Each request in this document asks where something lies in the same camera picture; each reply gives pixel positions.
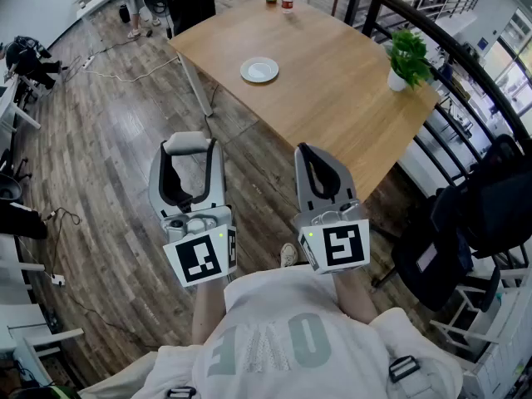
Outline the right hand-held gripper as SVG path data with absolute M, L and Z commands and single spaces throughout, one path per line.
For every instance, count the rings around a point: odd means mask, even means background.
M 302 213 L 293 224 L 314 272 L 336 273 L 369 264 L 369 220 L 355 199 L 348 168 L 325 150 L 304 142 L 296 148 L 294 160 Z

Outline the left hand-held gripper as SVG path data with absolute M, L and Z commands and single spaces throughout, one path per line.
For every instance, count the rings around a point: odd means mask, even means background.
M 203 142 L 199 152 L 207 158 L 202 195 L 193 198 L 183 190 L 165 140 L 150 167 L 150 204 L 163 219 L 169 240 L 163 250 L 184 287 L 228 276 L 237 268 L 236 228 L 232 210 L 225 205 L 223 149 L 215 138 Z

